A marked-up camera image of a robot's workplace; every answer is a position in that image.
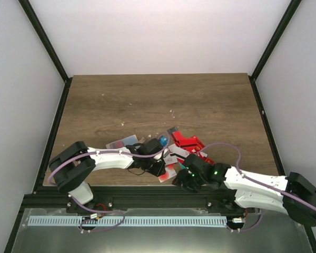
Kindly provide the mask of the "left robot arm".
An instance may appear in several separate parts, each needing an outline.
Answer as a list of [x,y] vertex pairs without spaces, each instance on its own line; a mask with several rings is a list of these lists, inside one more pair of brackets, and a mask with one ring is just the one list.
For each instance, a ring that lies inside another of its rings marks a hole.
[[48,164],[51,174],[47,182],[67,193],[86,213],[97,207],[97,199],[86,178],[95,171],[106,169],[141,169],[159,177],[165,174],[165,157],[170,153],[159,139],[144,143],[126,142],[114,149],[88,147],[77,141],[55,156]]

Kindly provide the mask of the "beige leather card holder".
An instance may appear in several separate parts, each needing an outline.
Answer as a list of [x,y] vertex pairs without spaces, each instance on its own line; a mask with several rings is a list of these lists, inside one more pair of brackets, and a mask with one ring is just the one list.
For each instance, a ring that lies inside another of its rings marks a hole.
[[144,142],[145,142],[145,138],[138,139],[137,136],[134,134],[134,135],[128,136],[126,138],[108,143],[106,145],[106,148],[107,149],[118,149],[118,148],[125,147],[127,145],[134,145],[136,143],[144,143]]

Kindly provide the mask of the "blue card upper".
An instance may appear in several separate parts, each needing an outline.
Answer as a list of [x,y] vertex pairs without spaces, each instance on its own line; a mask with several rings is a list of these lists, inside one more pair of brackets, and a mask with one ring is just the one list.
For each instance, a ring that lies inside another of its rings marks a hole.
[[170,143],[170,138],[165,135],[162,135],[159,137],[159,142],[163,147],[167,146]]

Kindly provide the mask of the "black aluminium frame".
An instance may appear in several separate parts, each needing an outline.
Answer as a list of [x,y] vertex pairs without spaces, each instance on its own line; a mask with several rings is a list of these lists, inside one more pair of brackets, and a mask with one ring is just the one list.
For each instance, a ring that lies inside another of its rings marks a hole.
[[[44,31],[31,3],[29,1],[20,1],[20,6],[28,17],[31,25],[33,26],[35,32],[39,36],[44,48],[46,49],[48,55],[50,56],[53,64],[55,65],[57,71],[59,72],[63,82],[63,92],[60,98],[60,102],[57,107],[57,111],[55,114],[55,118],[53,121],[53,125],[51,128],[50,135],[48,137],[48,141],[46,144],[46,148],[43,154],[42,162],[35,180],[35,184],[33,187],[33,191],[31,194],[26,194],[23,198],[21,207],[18,211],[18,215],[16,217],[11,235],[8,239],[5,252],[12,252],[13,245],[16,241],[18,228],[22,223],[22,214],[26,208],[56,208],[63,207],[64,201],[67,199],[66,196],[58,193],[54,187],[44,187],[42,186],[41,180],[44,179],[46,165],[50,159],[51,150],[53,148],[55,137],[58,131],[58,127],[60,124],[60,120],[64,111],[65,102],[68,97],[69,89],[72,83],[72,79],[68,77],[66,71],[64,70],[61,61],[59,60],[46,32]],[[300,1],[291,1],[285,10],[279,24],[276,27],[275,32],[273,33],[266,49],[264,50],[258,64],[256,65],[252,75],[249,76],[249,82],[252,87],[252,91],[254,93],[255,101],[257,103],[260,116],[263,122],[263,126],[268,138],[268,142],[274,157],[274,161],[276,164],[276,168],[278,173],[283,174],[284,168],[275,144],[275,140],[269,126],[269,122],[267,119],[267,115],[264,111],[264,106],[262,104],[262,100],[260,98],[260,94],[258,88],[256,86],[256,80],[259,77],[261,71],[265,67],[269,57],[271,56],[274,48],[276,47],[278,41],[280,40],[282,34],[284,33],[287,25],[295,14],[296,10],[300,6]],[[130,187],[126,190],[124,187],[116,187],[115,191],[118,193],[127,193],[130,198],[134,198],[135,196],[143,197],[143,204],[171,204],[172,199],[175,199],[177,196],[181,196],[182,199],[192,197],[191,194],[186,193],[182,190],[178,190],[175,187]]]

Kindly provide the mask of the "red gold card middle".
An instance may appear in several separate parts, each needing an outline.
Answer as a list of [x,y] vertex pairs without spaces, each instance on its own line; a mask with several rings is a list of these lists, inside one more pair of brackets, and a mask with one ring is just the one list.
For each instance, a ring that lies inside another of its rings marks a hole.
[[208,157],[208,155],[206,153],[204,153],[204,152],[197,152],[196,155],[198,157],[200,157],[203,161],[205,161],[205,162],[207,162],[209,164],[213,164],[214,163],[214,161],[212,159],[210,159]]

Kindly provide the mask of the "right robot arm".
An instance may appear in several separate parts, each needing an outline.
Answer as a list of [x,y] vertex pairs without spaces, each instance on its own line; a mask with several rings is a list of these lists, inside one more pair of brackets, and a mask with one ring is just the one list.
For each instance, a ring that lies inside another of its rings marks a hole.
[[205,162],[191,154],[183,161],[173,185],[198,193],[203,185],[213,190],[225,190],[223,199],[229,212],[258,208],[280,212],[304,226],[316,226],[316,187],[299,173],[269,176],[224,164]]

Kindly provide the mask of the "white black red card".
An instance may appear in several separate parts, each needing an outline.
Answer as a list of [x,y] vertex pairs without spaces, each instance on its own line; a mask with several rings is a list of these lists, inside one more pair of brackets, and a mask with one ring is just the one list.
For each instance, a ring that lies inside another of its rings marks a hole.
[[175,144],[168,146],[164,150],[164,162],[166,165],[175,164],[177,162],[182,163],[185,158],[190,154],[189,151],[184,150]]

